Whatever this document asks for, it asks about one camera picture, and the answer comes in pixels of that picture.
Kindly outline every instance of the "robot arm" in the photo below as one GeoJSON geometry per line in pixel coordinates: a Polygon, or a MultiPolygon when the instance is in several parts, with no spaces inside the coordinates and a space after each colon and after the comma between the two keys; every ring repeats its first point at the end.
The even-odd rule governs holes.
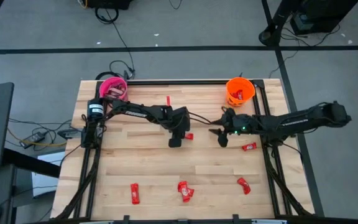
{"type": "Polygon", "coordinates": [[[281,144],[287,137],[303,133],[321,126],[340,128],[345,126],[351,117],[345,107],[334,103],[320,103],[303,111],[281,116],[236,114],[227,108],[222,118],[213,124],[222,125],[224,130],[210,129],[218,135],[222,147],[227,146],[227,134],[259,134],[268,143],[281,144]]]}
{"type": "Polygon", "coordinates": [[[172,133],[169,147],[180,147],[181,140],[186,131],[190,130],[190,116],[186,107],[173,110],[171,106],[144,106],[122,100],[110,100],[96,98],[88,102],[88,115],[86,126],[81,136],[83,147],[92,147],[98,136],[98,123],[106,121],[115,115],[126,114],[145,118],[153,124],[159,124],[172,133]],[[111,110],[105,114],[103,102],[111,106],[111,110]]]}

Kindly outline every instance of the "power cable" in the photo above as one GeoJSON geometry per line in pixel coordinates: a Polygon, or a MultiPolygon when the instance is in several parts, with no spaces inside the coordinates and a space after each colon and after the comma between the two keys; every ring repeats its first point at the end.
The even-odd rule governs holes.
{"type": "MultiPolygon", "coordinates": [[[[36,143],[36,144],[33,145],[33,150],[34,150],[34,151],[41,151],[41,150],[43,150],[43,149],[45,149],[46,147],[49,147],[49,146],[52,146],[52,147],[58,146],[57,144],[54,144],[54,142],[55,142],[55,140],[56,140],[56,137],[57,137],[56,131],[59,130],[60,128],[62,128],[62,126],[65,125],[65,124],[68,124],[69,127],[70,127],[71,129],[73,129],[74,131],[79,131],[78,129],[73,128],[73,127],[70,125],[70,123],[69,123],[70,121],[71,121],[71,119],[69,119],[69,120],[67,120],[67,121],[64,121],[64,122],[62,122],[62,123],[36,123],[36,122],[33,122],[33,121],[20,121],[20,120],[18,120],[18,119],[9,118],[9,122],[12,122],[12,123],[33,124],[33,125],[39,126],[39,128],[34,128],[34,129],[32,130],[32,134],[33,134],[33,135],[34,135],[34,133],[35,133],[37,130],[40,130],[40,129],[45,130],[45,132],[44,132],[43,134],[49,134],[50,139],[51,139],[50,144],[36,143]],[[53,125],[53,124],[59,124],[59,126],[58,126],[57,128],[54,128],[54,129],[48,128],[48,127],[45,127],[45,126],[44,126],[44,125],[53,125]],[[41,149],[36,149],[36,146],[44,146],[44,147],[42,147],[41,149]]],[[[13,142],[10,142],[10,141],[8,141],[8,140],[6,140],[6,141],[7,141],[8,143],[12,144],[12,145],[15,145],[15,146],[17,146],[17,147],[21,147],[20,145],[14,144],[13,142]]]]}
{"type": "MultiPolygon", "coordinates": [[[[303,155],[302,155],[301,151],[299,151],[299,150],[298,150],[297,148],[295,148],[295,147],[292,147],[292,146],[289,146],[289,145],[285,144],[284,142],[281,142],[281,143],[282,143],[284,146],[289,147],[290,149],[293,149],[293,150],[295,150],[296,152],[298,152],[299,155],[300,155],[300,157],[301,157],[301,161],[303,162],[303,155]]],[[[274,156],[273,146],[269,145],[269,147],[272,149],[272,152],[270,153],[270,155],[271,155],[272,158],[274,158],[275,156],[274,156]]]]}
{"type": "MultiPolygon", "coordinates": [[[[304,43],[304,44],[307,45],[308,47],[317,47],[318,45],[322,44],[322,43],[326,40],[326,38],[327,38],[329,35],[337,33],[337,32],[341,29],[341,26],[338,24],[338,29],[337,29],[337,30],[332,31],[332,32],[326,34],[326,35],[323,37],[323,39],[321,39],[320,42],[318,42],[317,44],[314,44],[314,45],[310,45],[310,44],[308,44],[306,41],[304,41],[304,40],[302,40],[302,39],[300,39],[300,38],[297,38],[297,37],[308,38],[307,36],[299,36],[299,35],[296,35],[296,34],[293,33],[290,29],[287,29],[287,28],[285,28],[285,27],[284,27],[283,29],[289,31],[291,34],[295,35],[296,37],[291,36],[291,35],[288,35],[288,34],[282,34],[282,35],[281,35],[281,38],[282,38],[282,39],[284,39],[284,40],[295,40],[295,41],[298,42],[298,46],[299,46],[299,47],[300,47],[300,42],[304,43]]],[[[290,58],[295,57],[295,55],[296,55],[298,52],[299,52],[299,50],[297,50],[293,55],[291,55],[291,56],[289,56],[289,57],[286,57],[286,58],[284,59],[284,61],[283,61],[275,70],[272,70],[272,71],[269,73],[268,78],[271,78],[272,75],[273,75],[273,73],[274,73],[275,71],[277,71],[278,69],[280,69],[281,66],[285,63],[285,61],[287,61],[287,60],[290,59],[290,58]]]]}
{"type": "Polygon", "coordinates": [[[196,118],[190,118],[190,119],[198,121],[198,122],[203,123],[203,124],[207,124],[207,125],[211,124],[211,123],[207,123],[207,122],[204,122],[204,121],[200,121],[199,119],[196,119],[196,118]]]}
{"type": "MultiPolygon", "coordinates": [[[[16,197],[16,196],[18,196],[18,195],[24,194],[24,193],[29,192],[29,191],[34,190],[34,189],[44,189],[44,188],[49,188],[49,187],[57,187],[57,185],[54,185],[54,186],[45,186],[45,187],[33,187],[33,188],[31,188],[31,189],[24,190],[24,191],[22,191],[22,192],[20,192],[20,193],[18,193],[18,194],[15,194],[15,195],[13,195],[12,197],[16,197]]],[[[8,200],[10,200],[12,197],[9,197],[9,198],[5,199],[2,203],[0,203],[0,206],[3,205],[3,204],[4,204],[5,202],[7,202],[8,200]]]]}
{"type": "Polygon", "coordinates": [[[203,117],[203,116],[200,116],[200,115],[195,114],[195,113],[192,113],[192,112],[189,112],[189,114],[194,115],[194,116],[197,116],[197,117],[199,117],[199,118],[201,118],[201,119],[205,120],[205,121],[206,121],[206,122],[208,122],[209,124],[211,124],[211,121],[210,121],[210,120],[208,120],[208,119],[206,119],[206,118],[205,118],[205,117],[203,117]]]}
{"type": "Polygon", "coordinates": [[[60,167],[62,167],[62,164],[63,164],[63,161],[67,158],[67,156],[69,156],[71,153],[73,153],[73,152],[75,152],[78,148],[80,148],[80,146],[81,146],[81,144],[79,145],[79,146],[77,146],[77,147],[75,147],[71,152],[69,152],[67,155],[65,155],[64,157],[63,157],[63,159],[60,161],[60,167]]]}
{"type": "Polygon", "coordinates": [[[180,8],[181,2],[182,2],[182,0],[180,0],[179,5],[178,5],[177,7],[175,7],[175,6],[172,4],[171,0],[169,0],[169,4],[171,4],[171,6],[172,6],[172,8],[173,8],[174,10],[178,10],[178,9],[180,8]]]}
{"type": "Polygon", "coordinates": [[[130,66],[128,66],[127,63],[125,63],[125,62],[122,61],[122,60],[114,60],[114,61],[110,62],[110,65],[109,65],[110,71],[113,72],[113,71],[112,71],[112,68],[111,68],[111,65],[112,65],[113,63],[115,63],[115,62],[121,62],[121,63],[125,64],[125,66],[128,68],[128,70],[129,70],[129,72],[131,73],[131,75],[128,75],[128,74],[127,74],[127,75],[122,76],[122,75],[119,74],[119,73],[118,73],[118,75],[124,77],[124,79],[126,79],[126,80],[134,79],[134,78],[135,78],[135,75],[136,75],[136,74],[135,74],[134,59],[132,58],[132,54],[131,54],[131,51],[129,50],[129,47],[127,46],[127,44],[125,43],[124,39],[122,38],[122,36],[121,36],[121,34],[120,34],[120,32],[119,32],[119,30],[118,30],[118,28],[117,28],[117,25],[114,23],[114,21],[116,20],[116,17],[117,17],[117,16],[116,16],[114,19],[112,19],[111,16],[110,16],[109,11],[108,11],[107,9],[105,9],[105,10],[106,10],[106,12],[107,12],[107,15],[108,15],[109,18],[110,18],[110,21],[106,20],[103,16],[99,16],[97,13],[96,13],[96,18],[97,18],[98,21],[101,22],[102,24],[112,24],[112,25],[114,26],[114,28],[115,28],[115,30],[116,30],[116,32],[117,32],[117,34],[118,34],[118,37],[121,39],[121,42],[124,44],[126,50],[128,51],[129,57],[131,58],[131,64],[132,64],[132,68],[131,68],[130,66]]]}
{"type": "Polygon", "coordinates": [[[50,211],[52,211],[53,205],[50,207],[50,209],[43,215],[42,218],[40,218],[40,220],[38,220],[37,222],[41,222],[48,214],[50,211]]]}

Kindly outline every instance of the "cable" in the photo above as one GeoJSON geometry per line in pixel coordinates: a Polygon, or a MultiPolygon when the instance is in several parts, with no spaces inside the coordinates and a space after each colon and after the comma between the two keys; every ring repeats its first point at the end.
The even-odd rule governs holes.
{"type": "Polygon", "coordinates": [[[78,129],[73,128],[71,126],[71,124],[69,123],[70,121],[71,121],[71,119],[66,120],[66,121],[64,121],[62,123],[36,123],[36,122],[33,122],[33,121],[20,121],[18,119],[9,118],[9,122],[12,122],[12,123],[33,124],[33,125],[39,126],[39,128],[34,128],[32,130],[32,134],[34,134],[37,130],[40,130],[40,129],[45,130],[45,132],[43,133],[44,135],[49,134],[50,139],[51,139],[51,143],[50,144],[40,144],[40,143],[34,144],[33,145],[33,150],[34,151],[41,151],[41,150],[45,149],[46,147],[51,146],[51,144],[54,144],[54,142],[56,140],[56,137],[57,137],[56,131],[59,130],[60,128],[62,128],[62,126],[65,125],[65,124],[68,124],[69,127],[72,128],[73,130],[79,131],[78,129]],[[44,125],[45,124],[47,124],[47,125],[59,124],[59,126],[57,128],[55,128],[55,129],[51,129],[51,128],[47,128],[47,127],[43,126],[43,124],[44,125]],[[36,146],[44,146],[44,147],[41,148],[41,149],[35,149],[36,146]]]}
{"type": "Polygon", "coordinates": [[[283,38],[283,39],[285,39],[285,40],[298,40],[298,41],[301,41],[302,43],[306,44],[308,47],[316,47],[316,46],[322,44],[322,43],[324,42],[324,40],[326,40],[326,38],[327,38],[329,35],[337,33],[337,32],[341,29],[341,25],[338,24],[338,29],[337,29],[337,30],[332,31],[332,32],[326,34],[326,35],[323,37],[323,39],[321,39],[320,42],[318,42],[317,44],[314,44],[314,45],[310,45],[310,44],[306,43],[304,40],[301,40],[301,39],[297,38],[297,37],[302,37],[302,36],[298,36],[298,35],[294,34],[294,33],[291,32],[289,29],[287,29],[287,28],[283,28],[283,29],[289,31],[291,34],[295,35],[296,37],[290,36],[290,35],[288,35],[288,34],[283,34],[283,35],[286,35],[287,37],[291,37],[292,39],[286,39],[286,38],[284,38],[283,36],[281,36],[281,38],[283,38]]]}
{"type": "Polygon", "coordinates": [[[87,9],[88,8],[88,0],[85,0],[85,5],[83,4],[83,2],[81,2],[81,0],[77,0],[77,2],[80,4],[80,6],[83,9],[87,9]]]}
{"type": "Polygon", "coordinates": [[[43,144],[43,143],[37,143],[37,142],[32,142],[32,141],[27,141],[27,140],[23,140],[23,139],[19,139],[18,137],[16,137],[12,131],[7,128],[7,131],[9,132],[9,134],[11,134],[12,137],[14,137],[16,140],[18,141],[21,141],[21,142],[24,142],[26,144],[33,144],[33,145],[36,145],[36,146],[50,146],[50,147],[57,147],[57,146],[64,146],[66,143],[60,143],[60,144],[43,144]]]}
{"type": "MultiPolygon", "coordinates": [[[[336,32],[338,32],[338,31],[341,29],[341,26],[338,24],[338,29],[337,29],[337,30],[332,31],[332,32],[326,34],[320,42],[318,42],[317,44],[314,44],[314,45],[310,45],[310,44],[308,44],[307,42],[305,42],[304,40],[297,38],[297,37],[301,37],[301,38],[307,38],[307,37],[302,37],[302,36],[296,35],[295,33],[293,33],[292,31],[290,31],[289,29],[287,29],[287,28],[285,28],[285,27],[284,27],[283,29],[289,31],[291,34],[295,35],[296,37],[291,36],[291,35],[288,35],[288,34],[282,34],[282,36],[281,36],[282,39],[284,39],[284,40],[295,40],[295,41],[298,42],[298,46],[299,46],[299,47],[300,47],[300,42],[304,43],[304,44],[307,45],[308,47],[317,47],[318,45],[322,44],[322,43],[324,42],[324,40],[325,40],[329,35],[335,34],[336,32]]],[[[271,78],[272,75],[273,75],[273,73],[274,73],[275,71],[277,71],[278,69],[280,69],[280,67],[285,63],[285,61],[287,61],[287,59],[295,57],[295,55],[296,55],[298,52],[299,52],[299,50],[297,50],[292,56],[289,56],[289,57],[285,58],[284,61],[283,61],[275,70],[272,70],[272,71],[270,72],[268,78],[271,78]]]]}
{"type": "MultiPolygon", "coordinates": [[[[289,146],[289,145],[285,144],[284,142],[281,142],[281,143],[282,143],[284,146],[289,147],[289,148],[295,150],[296,152],[298,152],[299,155],[300,155],[300,157],[301,157],[301,161],[303,162],[303,156],[302,156],[301,151],[299,151],[297,148],[294,148],[294,147],[292,147],[292,146],[289,146]]],[[[273,146],[272,146],[272,145],[269,145],[269,147],[272,149],[272,152],[270,153],[270,155],[271,155],[272,158],[274,158],[274,157],[275,157],[275,154],[274,154],[273,146]]]]}
{"type": "Polygon", "coordinates": [[[106,22],[106,21],[100,19],[100,17],[98,17],[97,14],[96,14],[96,18],[98,18],[98,21],[101,22],[101,23],[103,23],[103,24],[113,24],[114,28],[115,28],[116,31],[117,31],[118,37],[121,39],[121,42],[124,44],[126,50],[128,51],[129,57],[131,58],[131,64],[132,64],[132,68],[130,68],[130,67],[128,66],[128,64],[125,63],[125,62],[123,62],[122,60],[112,61],[112,62],[110,63],[110,66],[109,66],[109,67],[110,67],[110,71],[113,72],[113,71],[111,70],[111,65],[112,65],[114,62],[122,62],[122,63],[124,63],[124,64],[127,66],[128,70],[129,70],[130,73],[131,73],[131,75],[128,76],[128,77],[126,77],[126,79],[134,79],[134,78],[135,78],[135,65],[134,65],[134,59],[132,58],[131,51],[129,50],[129,48],[128,48],[127,44],[125,43],[124,39],[122,38],[122,36],[121,36],[121,34],[120,34],[120,32],[119,32],[119,30],[118,30],[118,28],[117,28],[117,25],[114,23],[114,21],[115,21],[116,19],[115,19],[115,18],[112,19],[111,16],[110,16],[109,11],[108,11],[107,9],[105,9],[105,10],[106,10],[107,15],[109,16],[111,22],[106,22]]]}
{"type": "Polygon", "coordinates": [[[196,119],[196,118],[190,118],[190,119],[195,120],[195,121],[198,121],[198,122],[203,123],[203,124],[207,124],[207,125],[210,125],[210,124],[211,124],[211,123],[207,123],[207,122],[204,122],[204,121],[200,121],[200,120],[198,120],[198,119],[196,119]]]}
{"type": "Polygon", "coordinates": [[[69,152],[67,155],[65,155],[62,159],[62,161],[60,161],[60,167],[62,167],[63,161],[67,158],[67,156],[69,156],[71,153],[75,152],[79,147],[81,146],[81,144],[77,147],[75,147],[71,152],[69,152]]]}
{"type": "MultiPolygon", "coordinates": [[[[49,187],[57,187],[57,185],[54,185],[54,186],[45,186],[45,187],[33,187],[33,188],[31,188],[31,189],[24,190],[24,191],[22,191],[22,192],[20,192],[20,193],[18,193],[18,194],[15,194],[15,195],[13,195],[12,197],[16,197],[16,196],[18,196],[18,195],[24,194],[24,193],[29,192],[29,191],[34,190],[34,189],[44,189],[44,188],[49,188],[49,187]]],[[[7,202],[7,201],[10,200],[10,199],[11,199],[11,197],[5,199],[2,203],[0,203],[0,206],[3,205],[5,202],[7,202]]]]}
{"type": "Polygon", "coordinates": [[[178,10],[180,8],[181,2],[182,2],[182,0],[180,0],[179,5],[177,7],[175,7],[175,6],[173,6],[171,0],[169,0],[169,4],[171,4],[171,6],[174,10],[178,10]]]}
{"type": "Polygon", "coordinates": [[[207,121],[208,123],[211,123],[211,121],[210,121],[210,120],[206,119],[206,118],[205,118],[205,117],[203,117],[203,116],[200,116],[200,115],[195,114],[195,113],[192,113],[192,112],[189,112],[189,114],[194,115],[194,116],[197,116],[197,117],[199,117],[199,118],[201,118],[201,119],[204,119],[204,120],[205,120],[205,121],[207,121]]]}
{"type": "Polygon", "coordinates": [[[10,142],[10,141],[8,141],[8,140],[5,140],[6,142],[8,142],[9,144],[12,144],[12,145],[14,145],[14,146],[17,146],[17,147],[22,147],[22,146],[20,146],[20,145],[18,145],[18,144],[14,144],[13,142],[10,142]]]}
{"type": "Polygon", "coordinates": [[[309,133],[315,132],[317,129],[318,129],[318,128],[314,128],[314,129],[313,129],[313,130],[311,130],[311,131],[308,131],[308,132],[303,132],[303,133],[301,133],[301,134],[309,134],[309,133]]]}
{"type": "Polygon", "coordinates": [[[299,50],[297,50],[293,55],[291,55],[291,56],[289,56],[289,57],[286,57],[286,58],[284,59],[284,61],[283,61],[275,70],[272,70],[272,71],[270,72],[270,74],[268,75],[268,78],[271,78],[272,75],[273,75],[273,73],[274,73],[275,71],[277,71],[278,69],[280,69],[281,66],[282,66],[288,59],[295,57],[295,55],[296,55],[298,52],[299,52],[299,50]]]}
{"type": "Polygon", "coordinates": [[[99,5],[98,7],[95,7],[94,9],[94,15],[96,16],[96,18],[98,19],[99,22],[103,23],[103,24],[112,24],[114,21],[116,21],[118,19],[118,9],[114,8],[114,10],[116,11],[116,16],[114,18],[111,18],[109,11],[107,11],[107,8],[104,8],[107,12],[107,14],[110,17],[109,19],[106,19],[104,16],[99,15],[99,9],[103,8],[103,5],[99,5]]]}
{"type": "Polygon", "coordinates": [[[50,207],[50,209],[43,215],[42,218],[40,218],[40,220],[38,220],[37,222],[41,222],[48,214],[50,211],[52,211],[53,205],[50,207]]]}

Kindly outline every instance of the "butcher block tabletop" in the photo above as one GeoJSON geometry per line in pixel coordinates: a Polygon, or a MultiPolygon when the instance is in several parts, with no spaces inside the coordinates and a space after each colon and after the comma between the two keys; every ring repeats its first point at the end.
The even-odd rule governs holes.
{"type": "MultiPolygon", "coordinates": [[[[279,79],[264,80],[272,115],[288,113],[279,79]]],[[[75,105],[72,126],[83,128],[87,101],[94,98],[97,81],[82,81],[75,105]]],[[[225,85],[130,85],[129,100],[145,106],[166,105],[170,96],[173,109],[186,106],[192,113],[209,120],[219,119],[225,106],[225,85]]],[[[257,90],[261,112],[262,97],[257,90]]],[[[255,114],[252,100],[236,113],[255,114]]],[[[101,158],[96,181],[92,220],[176,220],[273,218],[264,157],[258,135],[231,135],[226,148],[218,144],[218,137],[209,132],[211,126],[191,120],[190,132],[194,140],[184,139],[180,148],[169,148],[171,134],[146,119],[117,115],[106,122],[101,158]],[[241,146],[256,142],[257,149],[243,151],[241,146]],[[251,192],[244,194],[237,179],[243,177],[251,192]],[[184,203],[178,183],[187,181],[194,195],[184,203]],[[140,204],[133,205],[131,187],[139,185],[140,204]]],[[[80,144],[80,139],[67,142],[66,154],[80,144]]],[[[296,139],[285,144],[297,148],[296,139]]],[[[279,147],[287,187],[313,213],[313,205],[306,183],[300,154],[287,147],[279,147]]],[[[51,217],[63,211],[78,189],[84,149],[70,154],[62,165],[51,217]]],[[[276,186],[280,211],[284,213],[282,195],[276,186]]],[[[85,215],[85,192],[81,216],[85,215]]]]}

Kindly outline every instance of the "orange cup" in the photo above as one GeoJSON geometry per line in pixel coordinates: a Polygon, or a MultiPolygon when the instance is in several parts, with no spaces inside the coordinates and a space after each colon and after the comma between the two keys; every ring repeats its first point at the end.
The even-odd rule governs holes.
{"type": "Polygon", "coordinates": [[[232,106],[241,106],[254,95],[255,87],[246,78],[236,77],[226,83],[226,101],[232,106]],[[239,92],[241,92],[241,100],[233,96],[239,92]]]}

